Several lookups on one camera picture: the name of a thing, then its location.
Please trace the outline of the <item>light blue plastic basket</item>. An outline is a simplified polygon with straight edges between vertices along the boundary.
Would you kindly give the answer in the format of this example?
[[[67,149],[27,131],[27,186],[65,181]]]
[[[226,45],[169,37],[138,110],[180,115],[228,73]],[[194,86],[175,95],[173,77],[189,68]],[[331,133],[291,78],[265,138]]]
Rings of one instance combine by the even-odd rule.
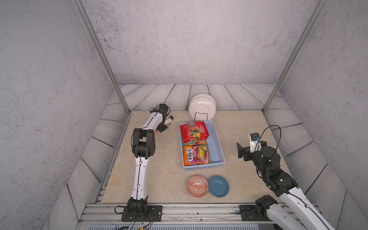
[[[206,127],[208,137],[198,142],[184,143],[184,128],[189,133],[202,131]],[[199,170],[205,168],[221,167],[225,164],[225,156],[221,147],[214,121],[198,122],[198,129],[192,129],[188,122],[179,124],[181,143],[182,166],[185,170]]]

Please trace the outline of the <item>teal candy bag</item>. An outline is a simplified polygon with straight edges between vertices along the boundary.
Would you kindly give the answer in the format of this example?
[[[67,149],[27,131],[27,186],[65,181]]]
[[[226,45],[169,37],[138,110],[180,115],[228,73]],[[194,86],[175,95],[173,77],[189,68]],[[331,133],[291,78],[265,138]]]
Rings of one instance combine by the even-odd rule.
[[[194,145],[207,145],[208,142],[207,140],[200,140],[200,141],[195,141],[195,142],[189,142],[189,143],[183,143],[183,146],[194,146]]]

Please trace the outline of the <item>red candy bag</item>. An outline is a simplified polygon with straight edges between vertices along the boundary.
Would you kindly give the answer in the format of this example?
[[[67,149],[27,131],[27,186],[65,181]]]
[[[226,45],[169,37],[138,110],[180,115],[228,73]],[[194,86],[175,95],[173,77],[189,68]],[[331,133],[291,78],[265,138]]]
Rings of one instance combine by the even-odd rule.
[[[204,121],[188,122],[179,128],[183,143],[206,140],[210,136]]]

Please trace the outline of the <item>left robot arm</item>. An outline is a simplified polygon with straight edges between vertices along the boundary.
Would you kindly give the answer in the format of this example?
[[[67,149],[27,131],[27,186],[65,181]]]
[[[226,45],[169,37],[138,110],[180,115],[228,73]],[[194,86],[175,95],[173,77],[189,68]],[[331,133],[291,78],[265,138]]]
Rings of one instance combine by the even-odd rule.
[[[148,170],[151,157],[156,150],[155,131],[163,132],[167,129],[166,120],[170,108],[166,104],[159,104],[150,109],[150,116],[142,127],[135,128],[130,144],[135,157],[135,179],[131,198],[127,203],[129,214],[148,215]]]

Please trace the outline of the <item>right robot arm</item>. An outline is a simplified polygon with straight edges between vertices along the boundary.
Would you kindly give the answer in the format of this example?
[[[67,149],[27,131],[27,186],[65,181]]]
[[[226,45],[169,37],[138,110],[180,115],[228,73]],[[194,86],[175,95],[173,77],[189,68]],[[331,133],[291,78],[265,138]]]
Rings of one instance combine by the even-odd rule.
[[[241,212],[242,220],[270,220],[283,230],[332,230],[333,226],[304,195],[297,182],[281,169],[277,150],[265,141],[251,141],[249,147],[237,144],[238,157],[252,162],[258,177],[298,217],[295,220],[270,195],[257,199],[254,208]]]

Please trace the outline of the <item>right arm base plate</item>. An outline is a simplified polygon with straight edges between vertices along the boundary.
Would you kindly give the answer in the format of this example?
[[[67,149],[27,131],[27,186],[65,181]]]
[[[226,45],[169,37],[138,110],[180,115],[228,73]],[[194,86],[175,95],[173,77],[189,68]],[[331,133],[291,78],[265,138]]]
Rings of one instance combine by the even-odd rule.
[[[239,214],[242,221],[259,221],[256,205],[240,205]]]

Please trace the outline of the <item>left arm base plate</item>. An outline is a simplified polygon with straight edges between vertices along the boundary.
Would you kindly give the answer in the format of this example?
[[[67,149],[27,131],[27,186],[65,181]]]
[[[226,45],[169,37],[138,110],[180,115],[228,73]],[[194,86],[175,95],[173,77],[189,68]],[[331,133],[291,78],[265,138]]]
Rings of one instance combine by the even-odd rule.
[[[122,222],[160,222],[162,220],[163,206],[145,207],[142,211],[132,206],[125,206],[121,217]]]

